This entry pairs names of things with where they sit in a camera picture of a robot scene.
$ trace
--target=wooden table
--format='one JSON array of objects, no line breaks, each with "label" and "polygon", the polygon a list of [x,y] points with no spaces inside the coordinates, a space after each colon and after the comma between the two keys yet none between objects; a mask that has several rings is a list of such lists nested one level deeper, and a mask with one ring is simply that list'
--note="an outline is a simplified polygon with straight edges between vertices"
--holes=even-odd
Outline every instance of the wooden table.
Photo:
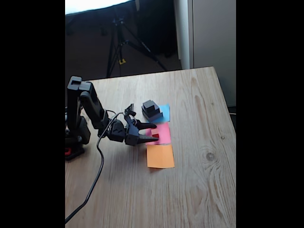
[{"label": "wooden table", "polygon": [[[213,67],[92,81],[103,108],[170,104],[175,168],[147,167],[146,146],[104,138],[104,168],[69,228],[236,227],[236,133]],[[100,166],[97,130],[66,162],[66,217],[85,199]]]}]

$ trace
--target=tripod leg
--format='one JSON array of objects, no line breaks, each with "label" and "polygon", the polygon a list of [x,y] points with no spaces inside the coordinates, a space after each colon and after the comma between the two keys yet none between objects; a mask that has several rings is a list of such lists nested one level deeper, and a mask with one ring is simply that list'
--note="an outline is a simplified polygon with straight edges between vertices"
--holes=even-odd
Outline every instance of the tripod leg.
[{"label": "tripod leg", "polygon": [[112,66],[110,68],[110,72],[109,72],[109,76],[112,74],[112,71],[114,69],[114,66],[115,66],[115,63],[116,63],[116,59],[118,59],[118,54],[120,52],[120,50],[122,49],[122,46],[119,45],[115,51],[115,54],[114,54],[114,57],[113,57],[113,63],[112,63]]},{"label": "tripod leg", "polygon": [[146,49],[143,49],[143,48],[137,46],[136,44],[134,44],[134,43],[131,42],[131,41],[128,41],[127,44],[128,44],[130,47],[132,47],[132,48],[134,48],[135,50],[137,50],[137,51],[139,51],[140,53],[142,53],[143,55],[145,55],[145,56],[147,56],[147,57],[153,59],[153,57],[151,56],[151,54],[150,54]]},{"label": "tripod leg", "polygon": [[114,46],[114,35],[115,35],[115,28],[112,27],[112,37],[111,37],[111,44],[110,44],[110,51],[109,51],[109,57],[108,57],[108,67],[106,69],[106,77],[108,78],[111,73],[110,73],[110,69],[111,69],[111,65],[112,65],[112,51],[113,51],[113,46]]},{"label": "tripod leg", "polygon": [[150,58],[152,58],[155,62],[158,63],[165,71],[167,71],[166,67],[159,61],[159,59],[150,51],[150,49],[125,25],[123,21],[121,24],[131,33],[131,35],[150,53]]}]

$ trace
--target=floor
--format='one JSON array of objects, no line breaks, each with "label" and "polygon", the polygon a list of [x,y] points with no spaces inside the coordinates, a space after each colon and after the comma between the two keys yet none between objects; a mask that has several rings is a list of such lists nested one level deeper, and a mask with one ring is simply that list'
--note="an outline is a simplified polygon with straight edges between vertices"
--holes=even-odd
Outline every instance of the floor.
[{"label": "floor", "polygon": [[[111,21],[109,14],[104,9],[100,9],[83,13],[81,18],[71,26],[73,34],[69,36],[66,34],[65,39],[65,86],[67,86],[71,76],[81,76],[83,80],[105,78],[111,41]],[[126,17],[125,23],[134,33],[137,32],[132,15]],[[107,35],[101,35],[101,27],[106,30]],[[137,43],[126,29],[123,30],[123,33],[125,39]],[[123,58],[126,63],[120,65],[120,68],[116,63],[111,77],[163,71],[152,59],[128,45],[123,47]],[[169,58],[166,58],[164,54],[158,55],[157,58],[169,71],[181,69],[177,51]]]}]

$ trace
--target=black cable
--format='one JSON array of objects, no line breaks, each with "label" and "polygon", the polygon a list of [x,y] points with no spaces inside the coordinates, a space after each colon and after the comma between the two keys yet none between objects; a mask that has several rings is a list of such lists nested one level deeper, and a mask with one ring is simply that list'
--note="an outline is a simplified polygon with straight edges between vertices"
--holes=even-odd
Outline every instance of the black cable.
[{"label": "black cable", "polygon": [[112,110],[106,110],[107,112],[111,112],[114,113],[116,115],[116,112],[112,111]]},{"label": "black cable", "polygon": [[119,114],[123,114],[123,113],[118,113],[118,114],[116,114],[114,117],[112,117],[111,118],[111,120],[109,121],[109,124],[107,125],[107,127],[105,128],[105,130],[104,130],[104,132],[101,134],[101,136],[99,137],[99,139],[98,139],[98,141],[97,141],[97,150],[100,152],[100,155],[101,155],[101,164],[100,164],[100,167],[99,167],[99,170],[98,170],[98,173],[97,173],[97,176],[96,176],[96,178],[95,178],[95,180],[94,180],[94,182],[93,182],[93,184],[92,184],[92,187],[90,188],[90,191],[89,191],[89,193],[88,193],[88,195],[86,196],[86,199],[85,199],[85,201],[78,207],[78,208],[76,208],[67,218],[66,218],[66,222],[65,222],[65,224],[81,209],[81,208],[83,208],[85,205],[86,205],[86,203],[89,201],[89,199],[90,199],[90,196],[91,196],[91,194],[92,194],[92,191],[93,191],[93,189],[94,189],[94,187],[95,187],[95,185],[96,185],[96,183],[97,183],[97,181],[98,181],[98,178],[99,178],[99,176],[100,176],[100,173],[101,173],[101,171],[102,171],[102,169],[103,169],[103,167],[104,167],[104,155],[103,155],[103,153],[102,153],[102,151],[99,149],[99,143],[100,143],[100,140],[101,140],[101,138],[103,137],[103,135],[105,134],[105,131],[108,129],[108,127],[110,126],[110,124],[117,118],[117,116],[119,115]]}]

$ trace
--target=sticky note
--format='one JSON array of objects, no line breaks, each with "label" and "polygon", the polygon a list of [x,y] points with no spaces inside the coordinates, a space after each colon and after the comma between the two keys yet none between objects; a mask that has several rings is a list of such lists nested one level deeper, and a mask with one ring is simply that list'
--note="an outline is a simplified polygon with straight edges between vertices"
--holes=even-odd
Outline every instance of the sticky note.
[{"label": "sticky note", "polygon": [[150,168],[173,168],[172,145],[147,145],[147,166]]},{"label": "sticky note", "polygon": [[[157,124],[156,126],[156,129],[158,130],[159,140],[155,142],[147,142],[146,145],[170,144],[171,136],[168,122]],[[146,129],[146,135],[152,137],[151,128]]]},{"label": "sticky note", "polygon": [[170,107],[169,104],[166,105],[160,105],[159,106],[161,112],[162,112],[162,117],[151,121],[151,123],[161,123],[161,122],[168,122],[170,121]]}]

